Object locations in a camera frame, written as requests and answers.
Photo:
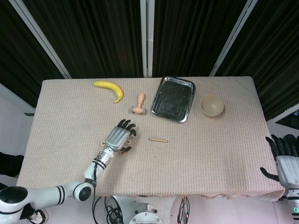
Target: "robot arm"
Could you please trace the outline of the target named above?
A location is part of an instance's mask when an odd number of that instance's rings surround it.
[[[290,212],[294,223],[299,224],[299,149],[290,141],[277,138],[275,135],[272,135],[272,138],[274,141],[268,137],[266,140],[271,147],[278,175],[269,174],[263,167],[260,170],[266,177],[280,182],[288,190]]]
[[[136,136],[136,131],[127,127],[130,120],[123,119],[109,134],[105,140],[104,149],[94,158],[84,172],[85,181],[72,181],[66,185],[60,185],[44,189],[30,189],[24,187],[8,187],[0,191],[0,223],[17,223],[25,205],[30,204],[34,209],[43,209],[63,204],[67,197],[85,201],[96,187],[97,179],[112,160],[114,153],[128,151],[131,147],[123,148],[130,135]]]

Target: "metal tray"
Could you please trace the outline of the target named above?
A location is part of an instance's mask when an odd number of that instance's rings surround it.
[[[176,77],[162,78],[151,111],[179,123],[187,120],[196,87],[193,82]]]

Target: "beige bowl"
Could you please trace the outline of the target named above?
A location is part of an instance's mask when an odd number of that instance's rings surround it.
[[[218,96],[206,95],[200,99],[200,110],[208,117],[215,117],[222,113],[223,101]]]

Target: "black curtain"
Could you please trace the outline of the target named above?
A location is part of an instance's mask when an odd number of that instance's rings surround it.
[[[258,1],[217,76],[251,76],[267,120],[299,102],[299,1]]]
[[[246,0],[156,0],[153,77],[208,76]]]
[[[72,78],[143,77],[139,0],[24,0]]]
[[[8,0],[0,1],[0,83],[35,107],[42,81],[63,78]]]

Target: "yellow banana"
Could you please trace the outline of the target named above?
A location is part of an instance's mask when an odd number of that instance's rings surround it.
[[[111,82],[107,82],[107,81],[96,81],[93,83],[94,86],[96,87],[100,87],[100,88],[106,88],[106,89],[111,89],[116,93],[117,99],[114,101],[115,104],[117,104],[118,102],[121,101],[121,99],[123,98],[123,91],[122,89]]]

